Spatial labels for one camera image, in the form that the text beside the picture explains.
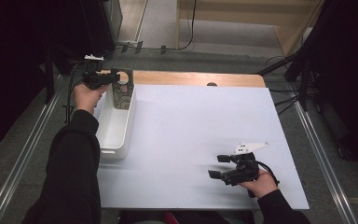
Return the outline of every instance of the person's left hand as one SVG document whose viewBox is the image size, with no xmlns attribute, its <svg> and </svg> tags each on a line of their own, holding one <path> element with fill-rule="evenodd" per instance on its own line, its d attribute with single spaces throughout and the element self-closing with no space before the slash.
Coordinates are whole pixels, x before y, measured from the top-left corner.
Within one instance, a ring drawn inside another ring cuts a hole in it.
<svg viewBox="0 0 358 224">
<path fill-rule="evenodd" d="M 109 85 L 101 86 L 96 90 L 91 90 L 85 84 L 79 84 L 74 88 L 74 99 L 77 109 L 86 110 L 94 114 L 94 107 L 98 104 L 104 92 L 109 89 Z"/>
</svg>

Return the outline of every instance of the human arm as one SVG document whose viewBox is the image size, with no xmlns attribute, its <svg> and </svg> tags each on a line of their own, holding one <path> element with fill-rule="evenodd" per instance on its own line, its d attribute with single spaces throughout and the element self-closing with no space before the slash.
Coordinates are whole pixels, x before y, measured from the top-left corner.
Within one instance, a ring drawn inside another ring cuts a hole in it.
<svg viewBox="0 0 358 224">
<path fill-rule="evenodd" d="M 72 122 L 55 135 L 48 155 L 46 179 L 40 198 L 23 223 L 100 223 L 97 180 L 100 146 L 95 134 L 98 121 L 90 112 L 106 88 L 76 86 L 77 111 Z"/>
<path fill-rule="evenodd" d="M 251 190 L 258 198 L 258 204 L 263 213 L 264 223 L 296 223 L 309 224 L 307 217 L 294 211 L 290 204 L 284 199 L 271 174 L 260 170 L 256 181 L 243 182 L 240 186 Z"/>
</svg>

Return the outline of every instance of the black sleeve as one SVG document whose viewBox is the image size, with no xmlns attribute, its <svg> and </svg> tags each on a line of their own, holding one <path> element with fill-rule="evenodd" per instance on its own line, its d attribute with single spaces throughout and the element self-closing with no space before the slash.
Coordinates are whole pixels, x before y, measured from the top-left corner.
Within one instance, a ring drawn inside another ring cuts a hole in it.
<svg viewBox="0 0 358 224">
<path fill-rule="evenodd" d="M 265 224 L 310 224 L 307 217 L 294 211 L 280 190 L 274 190 L 258 200 Z"/>
<path fill-rule="evenodd" d="M 55 135 L 40 198 L 23 223 L 100 223 L 98 121 L 77 110 Z"/>
</svg>

